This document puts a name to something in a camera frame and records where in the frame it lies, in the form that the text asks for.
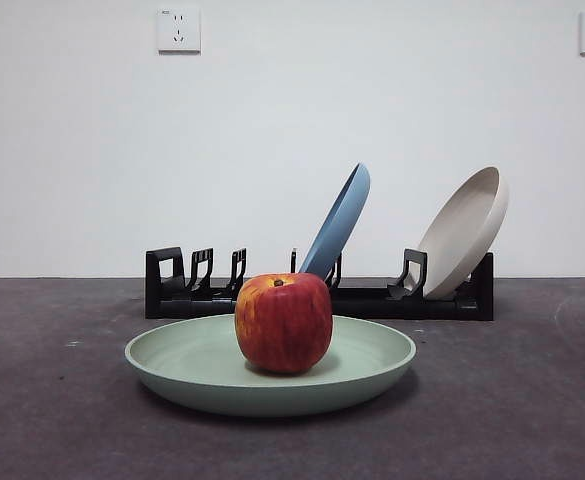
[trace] blue plate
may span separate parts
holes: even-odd
[[[314,273],[321,278],[328,275],[359,219],[369,191],[370,174],[359,163],[332,205],[300,272]]]

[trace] floor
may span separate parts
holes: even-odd
[[[585,279],[497,279],[495,320],[384,320],[417,356],[329,414],[254,420],[126,364],[142,279],[0,280],[0,479],[585,479]]]

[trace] black dish rack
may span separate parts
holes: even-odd
[[[187,319],[233,313],[236,298],[244,282],[246,249],[232,253],[229,281],[212,286],[214,251],[212,248],[192,252],[189,278],[185,277],[181,248],[150,250],[145,254],[145,317]],[[161,277],[160,262],[172,261],[172,275]],[[207,263],[199,278],[199,265]],[[419,265],[419,278],[412,289],[404,287],[410,264]],[[341,286],[342,256],[339,255],[325,282],[332,298],[335,315],[376,319],[494,319],[494,258],[487,253],[469,278],[449,300],[426,300],[423,285],[427,278],[426,252],[406,249],[403,272],[385,286]],[[290,271],[296,270],[296,250],[290,258]]]

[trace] plate rim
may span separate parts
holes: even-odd
[[[340,384],[345,384],[348,382],[357,382],[357,381],[362,381],[362,380],[374,378],[374,377],[377,377],[380,375],[384,375],[388,372],[398,370],[401,367],[408,365],[413,360],[413,358],[416,356],[416,351],[417,351],[416,343],[414,343],[414,340],[412,340],[405,333],[403,333],[395,328],[384,325],[382,323],[372,322],[370,320],[364,320],[361,318],[347,317],[347,316],[343,316],[343,315],[332,315],[332,318],[333,318],[333,320],[339,318],[339,319],[344,319],[344,320],[348,320],[348,321],[355,321],[355,322],[360,322],[360,323],[364,323],[364,324],[370,324],[370,325],[374,326],[373,328],[386,329],[391,334],[398,335],[398,336],[402,337],[404,340],[407,340],[408,345],[410,346],[409,352],[400,361],[393,362],[390,366],[379,369],[371,375],[358,375],[358,376],[355,376],[352,378],[347,378],[345,380],[339,380],[339,381],[317,381],[317,382],[307,382],[307,383],[293,384],[293,385],[244,385],[244,384],[241,385],[241,384],[232,384],[232,383],[205,383],[205,382],[200,382],[200,381],[184,380],[182,378],[170,377],[170,376],[164,375],[162,373],[159,373],[158,371],[156,371],[154,369],[145,367],[141,363],[137,362],[132,357],[132,354],[130,352],[132,347],[134,346],[134,344],[136,342],[140,341],[145,336],[149,336],[149,335],[153,334],[154,332],[156,332],[158,330],[162,330],[164,328],[169,328],[169,327],[174,327],[175,325],[185,324],[185,323],[193,322],[193,321],[209,320],[209,319],[213,319],[213,318],[228,318],[229,319],[232,316],[233,316],[233,314],[209,315],[209,316],[180,320],[178,322],[172,322],[172,323],[168,323],[166,325],[161,325],[159,327],[152,328],[150,330],[147,330],[147,331],[135,336],[133,339],[131,339],[126,344],[125,350],[124,350],[125,358],[128,361],[128,363],[130,363],[135,369],[137,369],[141,372],[144,372],[148,375],[152,375],[154,377],[161,378],[164,380],[174,381],[174,382],[188,384],[188,385],[197,385],[197,386],[202,386],[202,387],[215,387],[215,388],[241,388],[241,389],[245,389],[245,388],[250,388],[250,389],[253,389],[253,388],[254,389],[296,389],[296,388],[318,387],[318,386],[327,386],[327,385],[340,385]]]

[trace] white wall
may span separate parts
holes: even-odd
[[[353,166],[345,275],[395,275],[466,177],[511,188],[500,276],[585,275],[585,2],[0,0],[0,277],[142,276],[144,252],[301,258]]]

